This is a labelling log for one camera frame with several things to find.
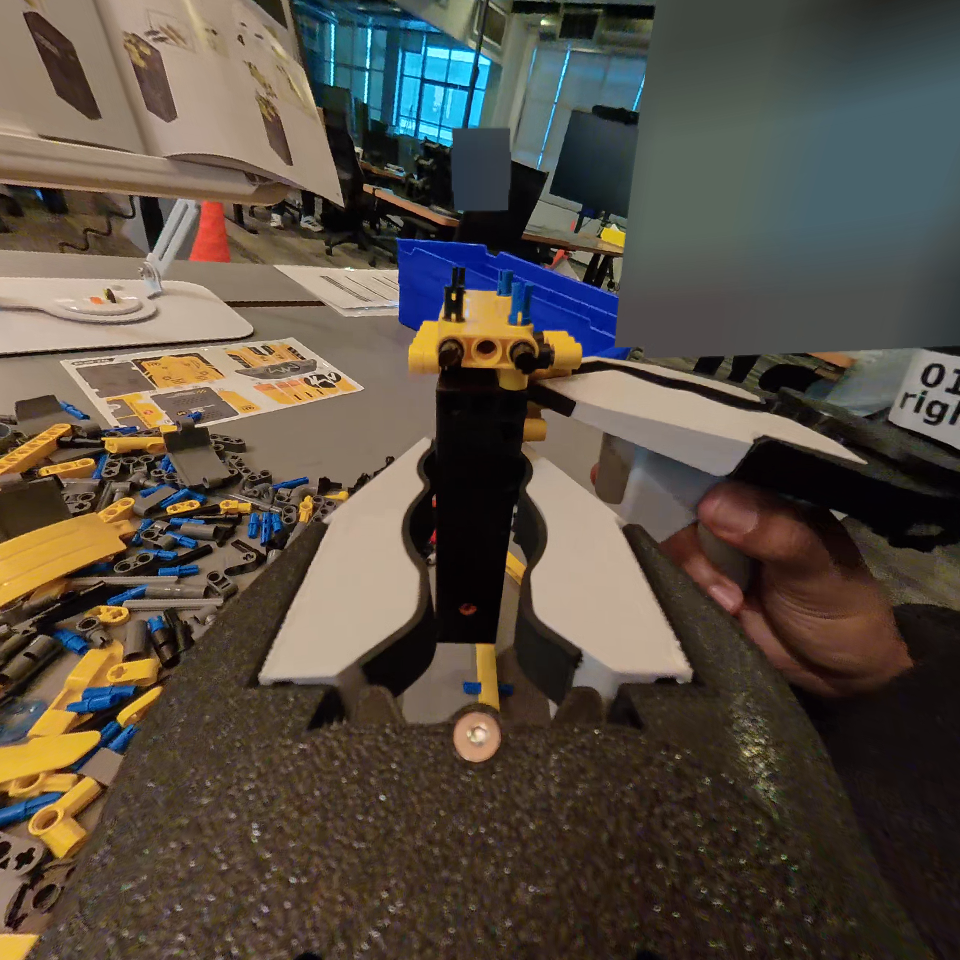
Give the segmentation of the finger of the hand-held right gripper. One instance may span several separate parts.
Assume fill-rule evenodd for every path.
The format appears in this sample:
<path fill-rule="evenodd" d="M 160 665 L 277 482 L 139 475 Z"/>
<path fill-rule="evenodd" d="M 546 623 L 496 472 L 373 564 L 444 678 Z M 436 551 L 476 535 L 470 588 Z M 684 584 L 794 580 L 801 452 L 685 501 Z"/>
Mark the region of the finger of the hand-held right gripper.
<path fill-rule="evenodd" d="M 766 411 L 767 398 L 750 392 L 722 390 L 713 380 L 698 378 L 692 374 L 680 376 L 680 371 L 668 367 L 643 366 L 627 361 L 606 358 L 588 358 L 576 369 L 577 376 L 599 373 L 621 373 L 654 386 L 685 392 L 711 402 L 745 411 Z"/>
<path fill-rule="evenodd" d="M 759 441 L 865 464 L 837 440 L 793 419 L 735 409 L 618 371 L 542 379 L 534 383 L 534 395 L 564 416 L 713 476 L 732 474 Z"/>

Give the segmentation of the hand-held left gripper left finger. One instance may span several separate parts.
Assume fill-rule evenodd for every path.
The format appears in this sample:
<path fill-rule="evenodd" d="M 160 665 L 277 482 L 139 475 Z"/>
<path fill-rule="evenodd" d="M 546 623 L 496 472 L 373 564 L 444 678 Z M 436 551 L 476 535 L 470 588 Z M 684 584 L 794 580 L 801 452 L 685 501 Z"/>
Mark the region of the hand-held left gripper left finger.
<path fill-rule="evenodd" d="M 429 501 L 422 438 L 348 498 L 322 537 L 258 674 L 261 686 L 326 686 L 353 703 L 365 687 L 394 697 L 436 654 L 429 573 L 414 538 Z"/>

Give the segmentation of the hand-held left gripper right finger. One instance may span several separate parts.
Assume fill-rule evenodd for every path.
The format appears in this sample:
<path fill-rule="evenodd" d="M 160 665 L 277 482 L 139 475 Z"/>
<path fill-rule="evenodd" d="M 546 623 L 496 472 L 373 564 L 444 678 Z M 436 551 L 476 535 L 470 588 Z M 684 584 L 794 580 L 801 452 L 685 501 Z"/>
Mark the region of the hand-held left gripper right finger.
<path fill-rule="evenodd" d="M 614 512 L 533 450 L 513 519 L 525 562 L 513 648 L 558 706 L 571 690 L 610 705 L 625 685 L 694 672 Z"/>

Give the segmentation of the black and yellow brick assembly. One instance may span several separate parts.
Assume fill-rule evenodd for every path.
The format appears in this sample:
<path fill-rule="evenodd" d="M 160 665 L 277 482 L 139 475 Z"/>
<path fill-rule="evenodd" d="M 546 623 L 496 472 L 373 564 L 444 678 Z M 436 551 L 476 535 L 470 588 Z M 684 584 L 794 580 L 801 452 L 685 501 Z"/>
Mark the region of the black and yellow brick assembly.
<path fill-rule="evenodd" d="M 529 387 L 567 377 L 582 345 L 537 330 L 530 284 L 510 270 L 495 290 L 471 289 L 452 266 L 438 318 L 414 336 L 409 369 L 437 376 L 428 472 L 435 500 L 435 607 L 439 643 L 494 646 L 514 511 L 527 473 Z"/>

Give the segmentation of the pile of brick parts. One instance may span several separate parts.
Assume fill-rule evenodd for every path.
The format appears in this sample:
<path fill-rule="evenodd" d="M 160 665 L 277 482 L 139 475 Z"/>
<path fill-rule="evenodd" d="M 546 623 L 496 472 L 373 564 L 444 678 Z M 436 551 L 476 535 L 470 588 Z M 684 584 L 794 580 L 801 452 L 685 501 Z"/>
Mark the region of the pile of brick parts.
<path fill-rule="evenodd" d="M 2 424 L 2 958 L 26 958 L 92 834 L 90 810 L 174 670 L 237 594 L 344 486 L 244 461 L 193 432 L 219 471 L 188 483 L 179 426 Z"/>

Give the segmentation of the person's right hand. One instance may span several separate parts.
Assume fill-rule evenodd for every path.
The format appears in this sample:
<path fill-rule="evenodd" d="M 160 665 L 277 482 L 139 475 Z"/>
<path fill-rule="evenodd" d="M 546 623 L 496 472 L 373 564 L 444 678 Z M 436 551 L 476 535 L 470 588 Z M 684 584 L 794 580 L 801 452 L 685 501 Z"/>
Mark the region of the person's right hand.
<path fill-rule="evenodd" d="M 659 546 L 799 690 L 855 697 L 914 666 L 893 606 L 828 510 L 725 481 Z"/>

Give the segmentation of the yellow beam with blue pins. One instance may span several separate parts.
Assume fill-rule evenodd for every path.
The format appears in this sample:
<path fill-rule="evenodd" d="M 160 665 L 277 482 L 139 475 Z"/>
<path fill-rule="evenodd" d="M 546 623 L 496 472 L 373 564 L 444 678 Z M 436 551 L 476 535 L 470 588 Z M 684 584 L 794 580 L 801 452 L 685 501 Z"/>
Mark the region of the yellow beam with blue pins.
<path fill-rule="evenodd" d="M 499 713 L 503 702 L 513 697 L 514 684 L 499 678 L 498 655 L 494 644 L 474 646 L 475 678 L 462 681 L 462 693 L 490 710 Z"/>

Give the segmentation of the blue storage bin white tag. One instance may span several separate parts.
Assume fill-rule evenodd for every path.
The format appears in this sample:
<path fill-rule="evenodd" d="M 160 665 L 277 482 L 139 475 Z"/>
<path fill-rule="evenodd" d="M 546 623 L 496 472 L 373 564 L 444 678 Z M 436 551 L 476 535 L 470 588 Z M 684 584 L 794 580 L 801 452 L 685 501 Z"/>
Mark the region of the blue storage bin white tag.
<path fill-rule="evenodd" d="M 486 246 L 457 242 L 397 241 L 399 323 L 416 331 L 438 319 L 452 269 L 465 270 L 469 290 L 496 291 L 499 274 L 533 287 L 532 316 L 537 330 L 564 330 L 582 346 L 586 357 L 626 360 L 630 347 L 616 346 L 618 296 L 522 258 Z"/>

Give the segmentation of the black monitor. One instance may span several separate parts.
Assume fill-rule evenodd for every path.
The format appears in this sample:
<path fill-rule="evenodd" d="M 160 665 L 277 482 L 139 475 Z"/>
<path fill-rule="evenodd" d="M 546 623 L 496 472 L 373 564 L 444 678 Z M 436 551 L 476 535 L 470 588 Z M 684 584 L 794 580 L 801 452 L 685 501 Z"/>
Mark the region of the black monitor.
<path fill-rule="evenodd" d="M 549 193 L 594 214 L 629 213 L 639 114 L 600 106 L 570 113 Z"/>

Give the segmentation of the yellow and grey sticker sheet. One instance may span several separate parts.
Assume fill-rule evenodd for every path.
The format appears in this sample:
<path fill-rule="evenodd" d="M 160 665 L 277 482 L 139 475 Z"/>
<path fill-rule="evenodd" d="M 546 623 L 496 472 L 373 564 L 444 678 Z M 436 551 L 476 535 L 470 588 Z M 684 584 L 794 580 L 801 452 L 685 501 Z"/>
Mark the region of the yellow and grey sticker sheet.
<path fill-rule="evenodd" d="M 363 391 L 295 338 L 214 343 L 61 361 L 116 428 L 215 426 Z"/>

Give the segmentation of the laminated paper sheet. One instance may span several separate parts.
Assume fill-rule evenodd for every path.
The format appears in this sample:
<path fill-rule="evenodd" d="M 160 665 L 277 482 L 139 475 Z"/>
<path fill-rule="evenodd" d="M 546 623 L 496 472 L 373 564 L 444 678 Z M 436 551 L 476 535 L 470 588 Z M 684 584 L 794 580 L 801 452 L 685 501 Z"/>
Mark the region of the laminated paper sheet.
<path fill-rule="evenodd" d="M 398 315 L 398 269 L 276 265 L 274 269 L 345 317 Z"/>

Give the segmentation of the white book stand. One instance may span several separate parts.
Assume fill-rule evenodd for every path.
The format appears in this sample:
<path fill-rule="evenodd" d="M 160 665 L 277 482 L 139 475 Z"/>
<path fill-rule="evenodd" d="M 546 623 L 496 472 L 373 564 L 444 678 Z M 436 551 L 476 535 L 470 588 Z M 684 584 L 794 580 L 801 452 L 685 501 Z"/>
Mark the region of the white book stand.
<path fill-rule="evenodd" d="M 209 164 L 42 138 L 2 121 L 2 181 L 175 199 L 135 279 L 2 276 L 3 357 L 224 342 L 252 327 L 204 287 L 165 280 L 201 201 L 267 204 L 285 184 Z"/>

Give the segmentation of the orange traffic cone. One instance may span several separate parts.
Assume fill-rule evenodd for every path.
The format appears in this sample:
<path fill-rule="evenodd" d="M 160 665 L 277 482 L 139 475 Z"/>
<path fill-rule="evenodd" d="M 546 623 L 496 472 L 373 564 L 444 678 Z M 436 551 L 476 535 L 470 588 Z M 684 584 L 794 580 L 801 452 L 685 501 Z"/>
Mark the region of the orange traffic cone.
<path fill-rule="evenodd" d="M 223 204 L 213 200 L 203 201 L 199 207 L 197 232 L 189 261 L 230 263 L 232 258 L 228 237 Z"/>

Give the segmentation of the open instruction booklet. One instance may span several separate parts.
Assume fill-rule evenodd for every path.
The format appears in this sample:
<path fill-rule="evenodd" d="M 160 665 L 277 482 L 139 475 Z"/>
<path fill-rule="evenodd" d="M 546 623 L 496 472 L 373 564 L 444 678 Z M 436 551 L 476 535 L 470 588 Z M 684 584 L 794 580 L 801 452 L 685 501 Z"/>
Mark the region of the open instruction booklet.
<path fill-rule="evenodd" d="M 2 2 L 2 181 L 343 204 L 306 74 L 250 2 Z"/>

